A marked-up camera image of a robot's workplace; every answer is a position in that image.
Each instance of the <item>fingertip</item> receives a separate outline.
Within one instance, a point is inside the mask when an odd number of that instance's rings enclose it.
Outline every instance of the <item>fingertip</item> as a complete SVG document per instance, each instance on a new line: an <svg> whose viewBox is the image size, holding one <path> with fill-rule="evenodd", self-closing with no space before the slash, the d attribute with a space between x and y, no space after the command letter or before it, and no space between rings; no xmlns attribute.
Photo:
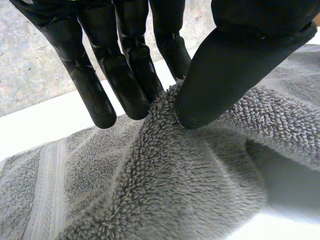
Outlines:
<svg viewBox="0 0 320 240"><path fill-rule="evenodd" d="M111 128L117 121L117 114L110 104L95 103L89 113L93 123L100 129Z"/></svg>

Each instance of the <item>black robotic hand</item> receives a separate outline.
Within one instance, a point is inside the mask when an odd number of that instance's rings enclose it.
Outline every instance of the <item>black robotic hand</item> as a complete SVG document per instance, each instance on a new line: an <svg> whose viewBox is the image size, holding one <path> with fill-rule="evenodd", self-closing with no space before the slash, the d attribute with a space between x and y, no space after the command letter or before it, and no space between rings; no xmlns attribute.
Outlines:
<svg viewBox="0 0 320 240"><path fill-rule="evenodd" d="M88 58L82 29L126 114L134 120L147 116L163 90L144 37L148 0L10 1L55 48L97 127L111 127L117 115ZM191 61L179 34L185 0L149 1L158 49L172 76L182 79Z"/></svg>

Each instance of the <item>gray towel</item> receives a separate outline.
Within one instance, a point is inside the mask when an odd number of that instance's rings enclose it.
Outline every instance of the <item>gray towel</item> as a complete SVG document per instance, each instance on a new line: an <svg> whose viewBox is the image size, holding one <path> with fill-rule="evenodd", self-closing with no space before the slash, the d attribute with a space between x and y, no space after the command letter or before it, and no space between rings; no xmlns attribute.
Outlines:
<svg viewBox="0 0 320 240"><path fill-rule="evenodd" d="M177 123L178 82L145 120L121 116L7 158L1 238L225 238L266 205L259 149L320 171L319 52L299 49L207 127Z"/></svg>

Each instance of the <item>white surface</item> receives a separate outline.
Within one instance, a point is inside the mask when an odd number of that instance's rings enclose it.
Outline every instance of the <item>white surface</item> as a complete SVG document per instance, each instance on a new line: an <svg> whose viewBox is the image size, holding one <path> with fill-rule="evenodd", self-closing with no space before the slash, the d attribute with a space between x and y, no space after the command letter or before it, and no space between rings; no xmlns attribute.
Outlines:
<svg viewBox="0 0 320 240"><path fill-rule="evenodd" d="M320 32L309 44L320 44ZM175 83L163 60L154 65L165 89ZM108 82L102 81L102 85L117 115L124 114ZM76 91L0 117L0 161L93 125ZM320 225L294 222L264 212L228 238L228 240L257 239L319 240Z"/></svg>

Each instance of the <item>concrete ground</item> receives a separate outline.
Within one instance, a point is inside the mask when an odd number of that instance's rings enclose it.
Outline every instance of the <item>concrete ground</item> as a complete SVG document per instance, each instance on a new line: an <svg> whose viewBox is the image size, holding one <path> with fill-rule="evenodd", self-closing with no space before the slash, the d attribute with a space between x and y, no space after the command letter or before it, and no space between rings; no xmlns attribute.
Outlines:
<svg viewBox="0 0 320 240"><path fill-rule="evenodd" d="M181 35L188 50L197 48L214 28L211 0L187 0ZM154 62L162 57L147 19L146 42ZM86 36L84 45L100 80L100 70ZM9 0L0 0L0 117L75 90L53 47Z"/></svg>

